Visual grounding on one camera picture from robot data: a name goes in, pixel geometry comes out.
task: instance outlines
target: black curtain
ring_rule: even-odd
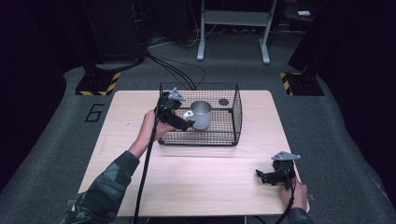
[[[1,2],[0,33],[0,190],[3,190],[62,101],[65,80],[21,0]]]
[[[347,131],[395,206],[394,8],[394,1],[329,0],[289,64],[301,71],[314,67],[329,86]]]

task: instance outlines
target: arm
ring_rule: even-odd
[[[131,176],[149,145],[154,119],[154,111],[149,111],[128,151],[123,152],[95,178],[90,188],[76,200],[75,211],[66,213],[61,223],[108,223],[116,218],[125,191],[131,183]],[[154,140],[172,130],[172,126],[159,122]]]
[[[311,224],[313,223],[311,218],[306,213],[307,201],[306,197],[308,195],[308,191],[306,185],[303,185],[296,178],[291,180],[295,182],[295,191],[294,191],[294,202],[291,206],[288,218],[290,224]],[[288,205],[289,199],[291,196],[291,189],[285,189],[284,187],[280,188],[279,191],[280,198],[282,199],[283,204],[285,206]]]

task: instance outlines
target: yellow and black hazard tape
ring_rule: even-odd
[[[109,95],[113,92],[114,88],[116,87],[117,81],[119,80],[120,73],[114,75],[113,79],[111,80],[110,85],[108,86],[106,91],[76,91],[76,95]]]
[[[285,88],[286,94],[293,95],[293,91],[291,90],[286,74],[300,75],[301,73],[280,73],[280,78],[282,78],[283,87]]]

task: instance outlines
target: wooden table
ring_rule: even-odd
[[[278,186],[264,185],[255,170],[273,172],[271,157],[290,152],[269,91],[240,91],[242,133],[236,147],[181,147],[154,143],[139,216],[254,216],[282,214]],[[79,192],[135,140],[158,91],[117,91]],[[134,215],[144,158],[127,189],[119,216]]]

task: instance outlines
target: black cable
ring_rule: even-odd
[[[182,85],[183,85],[183,83],[176,77],[176,75],[179,75],[181,78],[183,78],[184,81],[190,86],[190,89],[192,91],[196,91],[197,87],[200,84],[202,84],[202,82],[205,79],[206,71],[202,67],[199,67],[199,66],[196,66],[196,65],[193,65],[193,64],[190,64],[190,63],[183,63],[183,64],[187,64],[187,65],[190,65],[190,66],[194,66],[194,67],[200,68],[204,72],[203,78],[199,81],[198,85],[195,85],[195,83],[192,81],[192,79],[189,76],[187,76],[184,72],[182,72],[181,70],[179,70],[176,67],[174,67],[172,64],[165,62],[164,60],[172,61],[172,62],[176,62],[176,63],[182,63],[182,62],[179,62],[179,61],[176,61],[176,60],[171,60],[171,59],[165,59],[165,58],[157,58],[157,57],[152,56],[149,52],[147,52],[147,56],[148,56],[148,58],[150,58],[155,63],[158,63],[159,65],[163,66]]]
[[[166,59],[166,58],[158,58],[158,59],[167,60],[167,61],[171,61],[171,62],[175,62],[175,63],[183,63],[183,62],[180,62],[180,61],[176,61],[176,60],[172,60],[172,59]],[[202,84],[202,82],[204,81],[205,77],[206,77],[205,69],[203,67],[200,67],[200,66],[197,66],[197,65],[191,64],[191,63],[183,63],[183,64],[199,68],[199,69],[201,69],[204,72],[204,76],[201,78],[201,81],[199,81],[198,84],[196,85],[196,87],[199,87]]]
[[[258,217],[258,216],[253,216],[253,217],[255,217],[255,218],[257,218],[262,224],[265,224],[265,221],[264,220],[262,220],[262,218],[261,217]]]
[[[166,65],[166,64],[162,64],[160,62],[157,61],[156,58],[148,56],[152,61],[154,61],[155,63],[158,63],[159,65],[163,66],[186,90],[188,89],[183,82],[181,82],[171,71],[171,69]],[[184,78],[183,76],[181,76],[185,82],[188,82],[186,78]]]
[[[283,221],[283,219],[285,219],[285,217],[288,215],[288,213],[289,213],[289,211],[291,209],[291,206],[293,205],[293,202],[294,202],[294,191],[295,191],[295,188],[296,188],[296,184],[294,183],[294,186],[292,185],[291,180],[290,180],[290,178],[288,176],[288,173],[284,169],[282,169],[282,167],[279,166],[277,168],[279,168],[285,174],[286,178],[288,179],[289,186],[291,188],[291,196],[290,196],[290,199],[289,199],[289,204],[286,207],[285,212],[282,214],[282,216],[276,222],[276,224],[280,224]]]
[[[159,105],[160,105],[160,99],[158,100],[157,106],[156,106],[155,120],[154,120],[154,125],[153,125],[152,131],[151,131],[151,137],[150,137],[149,142],[148,142],[148,150],[147,150],[146,158],[145,158],[145,166],[143,168],[142,179],[140,180],[139,191],[137,192],[136,206],[135,206],[135,209],[134,209],[134,223],[138,223],[140,201],[141,201],[141,198],[142,198],[143,187],[145,186],[146,176],[147,176],[148,169],[149,169],[149,157],[150,157],[150,154],[151,154],[152,145],[154,143],[155,134],[157,133],[157,125],[160,122],[160,118],[158,117]]]

